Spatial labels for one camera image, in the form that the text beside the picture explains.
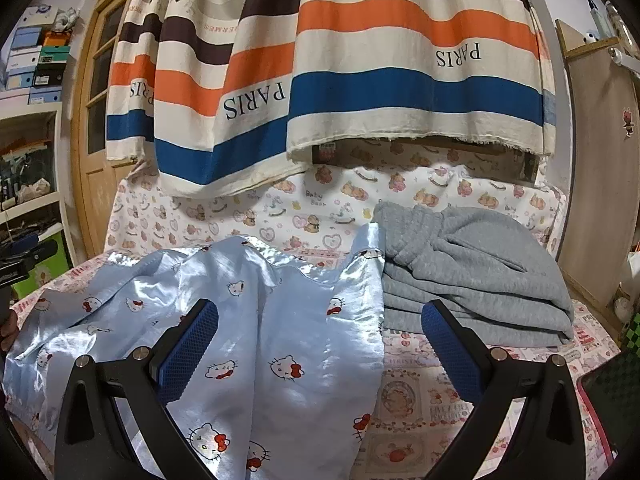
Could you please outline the person's left hand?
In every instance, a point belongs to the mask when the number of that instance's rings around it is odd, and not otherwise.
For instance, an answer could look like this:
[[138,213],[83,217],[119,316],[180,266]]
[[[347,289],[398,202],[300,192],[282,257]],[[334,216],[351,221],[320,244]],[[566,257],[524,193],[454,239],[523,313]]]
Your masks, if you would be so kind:
[[17,314],[14,310],[9,310],[9,316],[1,326],[1,351],[8,352],[20,333],[17,325]]

